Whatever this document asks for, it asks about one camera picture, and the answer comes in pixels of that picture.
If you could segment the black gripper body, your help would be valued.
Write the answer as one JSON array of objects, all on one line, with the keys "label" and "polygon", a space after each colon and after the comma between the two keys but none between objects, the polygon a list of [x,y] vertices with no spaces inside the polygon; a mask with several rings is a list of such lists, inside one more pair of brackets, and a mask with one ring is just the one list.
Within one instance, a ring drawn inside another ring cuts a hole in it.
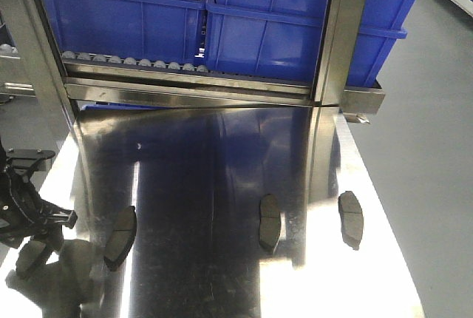
[{"label": "black gripper body", "polygon": [[31,177],[50,169],[55,152],[1,148],[1,243],[18,248],[24,238],[51,248],[64,243],[62,228],[74,227],[77,214],[41,198]]}]

